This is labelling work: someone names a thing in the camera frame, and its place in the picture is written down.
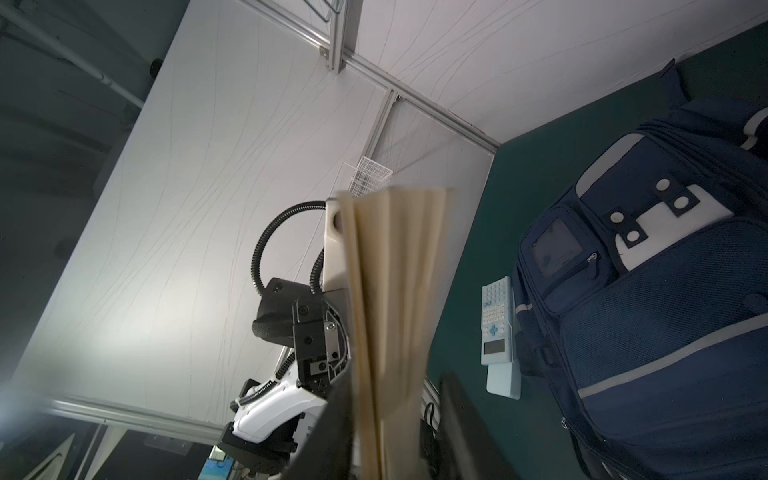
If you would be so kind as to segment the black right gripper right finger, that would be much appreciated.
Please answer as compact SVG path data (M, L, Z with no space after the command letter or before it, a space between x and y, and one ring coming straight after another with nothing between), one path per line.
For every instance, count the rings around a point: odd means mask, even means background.
M454 372L440 380L438 479L520 479Z

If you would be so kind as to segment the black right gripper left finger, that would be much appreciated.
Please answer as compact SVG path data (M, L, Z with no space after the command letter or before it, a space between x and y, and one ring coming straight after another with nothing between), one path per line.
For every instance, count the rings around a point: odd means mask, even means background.
M282 479L357 479L353 466L355 374L353 360L334 384L328 403L304 446L281 474Z

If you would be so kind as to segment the orange brown scroll book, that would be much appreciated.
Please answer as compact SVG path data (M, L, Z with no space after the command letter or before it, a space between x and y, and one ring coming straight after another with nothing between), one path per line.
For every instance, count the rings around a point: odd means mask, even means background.
M420 406L452 192L390 187L339 201L361 476L425 479Z

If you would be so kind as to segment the navy blue student backpack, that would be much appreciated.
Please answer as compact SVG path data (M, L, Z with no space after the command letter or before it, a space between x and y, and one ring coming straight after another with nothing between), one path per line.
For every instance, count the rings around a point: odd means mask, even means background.
M767 112L688 98L528 229L515 316L591 479L767 475Z

